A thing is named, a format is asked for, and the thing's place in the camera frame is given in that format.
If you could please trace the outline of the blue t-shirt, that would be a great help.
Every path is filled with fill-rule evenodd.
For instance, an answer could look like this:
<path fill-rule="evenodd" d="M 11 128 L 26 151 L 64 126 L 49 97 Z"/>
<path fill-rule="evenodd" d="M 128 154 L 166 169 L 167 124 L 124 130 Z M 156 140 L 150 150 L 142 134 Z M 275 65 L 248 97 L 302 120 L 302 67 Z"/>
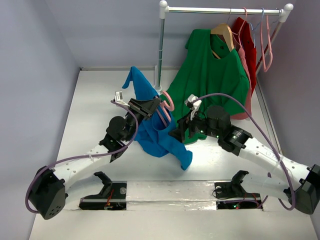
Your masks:
<path fill-rule="evenodd" d="M 139 101 L 153 100 L 159 96 L 151 83 L 135 66 L 130 68 L 122 88 L 128 88 L 130 83 L 133 83 L 135 98 Z M 143 120 L 139 125 L 135 140 L 147 154 L 153 157 L 161 158 L 168 153 L 174 155 L 179 160 L 180 167 L 186 170 L 192 163 L 193 153 L 187 150 L 183 143 L 169 135 L 169 132 L 176 129 L 173 115 L 170 113 L 171 121 L 163 123 L 162 120 L 168 118 L 161 107 L 157 109 L 158 111 L 150 119 Z"/>

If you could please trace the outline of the pink plastic hanger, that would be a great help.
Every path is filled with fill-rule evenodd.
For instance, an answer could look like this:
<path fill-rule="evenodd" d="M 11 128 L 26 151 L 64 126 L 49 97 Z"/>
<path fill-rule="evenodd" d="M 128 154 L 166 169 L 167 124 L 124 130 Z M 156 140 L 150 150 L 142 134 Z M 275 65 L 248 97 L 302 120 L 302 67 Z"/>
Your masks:
<path fill-rule="evenodd" d="M 175 110 L 175 105 L 172 101 L 172 98 L 166 91 L 163 91 L 162 94 L 166 97 L 166 100 L 163 100 L 160 103 L 160 109 L 157 108 L 156 112 L 160 120 L 162 121 L 163 125 L 167 127 L 172 120 L 170 112 L 173 112 Z"/>

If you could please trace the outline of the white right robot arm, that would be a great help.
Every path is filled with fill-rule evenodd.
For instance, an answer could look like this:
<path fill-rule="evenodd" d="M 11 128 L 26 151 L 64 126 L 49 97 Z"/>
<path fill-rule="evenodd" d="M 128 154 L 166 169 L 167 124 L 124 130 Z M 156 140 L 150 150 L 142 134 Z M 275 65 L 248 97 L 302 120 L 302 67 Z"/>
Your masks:
<path fill-rule="evenodd" d="M 228 153 L 265 169 L 271 176 L 259 176 L 239 170 L 227 182 L 217 182 L 216 198 L 228 200 L 262 194 L 287 201 L 298 211 L 312 215 L 320 201 L 320 167 L 300 164 L 278 154 L 259 142 L 251 133 L 231 123 L 230 115 L 220 106 L 208 108 L 204 118 L 190 112 L 178 120 L 169 135 L 184 143 L 185 132 L 192 137 L 202 134 L 217 138 Z"/>

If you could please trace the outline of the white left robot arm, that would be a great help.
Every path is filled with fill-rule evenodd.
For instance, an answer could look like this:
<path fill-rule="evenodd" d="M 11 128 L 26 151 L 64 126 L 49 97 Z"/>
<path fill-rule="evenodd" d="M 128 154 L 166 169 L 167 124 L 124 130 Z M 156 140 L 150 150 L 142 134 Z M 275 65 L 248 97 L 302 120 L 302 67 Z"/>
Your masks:
<path fill-rule="evenodd" d="M 106 201 L 107 209 L 117 189 L 112 180 L 98 168 L 120 158 L 138 134 L 142 121 L 149 120 L 161 103 L 160 98 L 151 100 L 130 99 L 128 103 L 112 100 L 112 104 L 127 111 L 125 116 L 115 116 L 108 124 L 104 138 L 86 155 L 65 158 L 41 167 L 30 183 L 25 206 L 43 219 L 55 217 L 65 207 L 69 198 L 68 189 L 76 182 L 94 175 L 100 180 L 93 186 L 95 198 Z"/>

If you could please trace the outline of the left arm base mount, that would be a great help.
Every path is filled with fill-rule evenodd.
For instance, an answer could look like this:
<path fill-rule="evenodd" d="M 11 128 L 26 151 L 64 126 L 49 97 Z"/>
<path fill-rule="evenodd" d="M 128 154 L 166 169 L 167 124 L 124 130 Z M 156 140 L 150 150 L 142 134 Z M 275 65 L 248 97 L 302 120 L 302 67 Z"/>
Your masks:
<path fill-rule="evenodd" d="M 94 176 L 100 179 L 102 188 L 99 193 L 87 195 L 80 199 L 79 208 L 81 210 L 106 210 L 122 211 L 127 209 L 127 182 L 113 182 L 102 171 L 95 172 Z"/>

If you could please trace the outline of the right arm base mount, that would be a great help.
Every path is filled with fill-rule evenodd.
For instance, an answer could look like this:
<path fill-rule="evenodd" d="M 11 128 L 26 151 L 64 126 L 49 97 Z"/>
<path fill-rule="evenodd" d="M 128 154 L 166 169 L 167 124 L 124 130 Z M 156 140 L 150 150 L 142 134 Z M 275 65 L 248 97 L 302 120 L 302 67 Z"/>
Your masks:
<path fill-rule="evenodd" d="M 247 192 L 241 183 L 249 172 L 238 171 L 229 181 L 214 183 L 212 196 L 217 200 L 218 210 L 261 209 L 262 200 L 259 193 Z"/>

